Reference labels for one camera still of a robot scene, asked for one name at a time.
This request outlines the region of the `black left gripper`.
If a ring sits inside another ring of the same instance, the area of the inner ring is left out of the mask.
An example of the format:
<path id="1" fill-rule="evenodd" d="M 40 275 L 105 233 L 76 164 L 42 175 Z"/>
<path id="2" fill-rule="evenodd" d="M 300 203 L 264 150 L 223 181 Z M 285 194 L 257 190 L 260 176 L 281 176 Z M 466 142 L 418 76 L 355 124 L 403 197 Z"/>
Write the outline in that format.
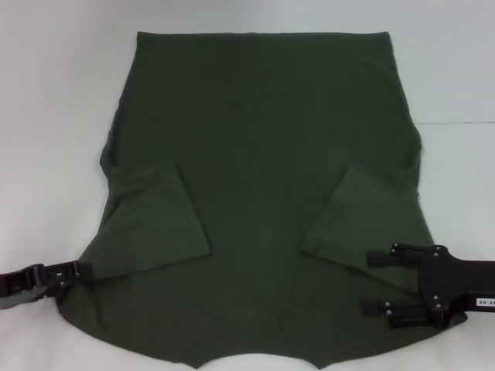
<path id="1" fill-rule="evenodd" d="M 35 264 L 1 275 L 2 300 L 33 300 L 39 296 L 39 287 L 60 288 L 93 278 L 90 264 L 78 260 L 61 264 Z"/>

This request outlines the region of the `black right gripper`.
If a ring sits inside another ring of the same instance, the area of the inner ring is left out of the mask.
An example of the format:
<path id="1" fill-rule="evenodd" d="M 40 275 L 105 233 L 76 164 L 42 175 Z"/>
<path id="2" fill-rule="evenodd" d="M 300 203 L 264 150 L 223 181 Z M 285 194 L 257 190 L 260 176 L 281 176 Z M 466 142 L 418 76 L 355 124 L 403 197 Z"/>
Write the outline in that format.
<path id="1" fill-rule="evenodd" d="M 444 246 L 393 243 L 389 251 L 367 251 L 367 266 L 418 267 L 418 302 L 361 298 L 365 317 L 383 317 L 390 328 L 446 328 L 461 312 L 494 312 L 494 262 L 460 260 Z"/>

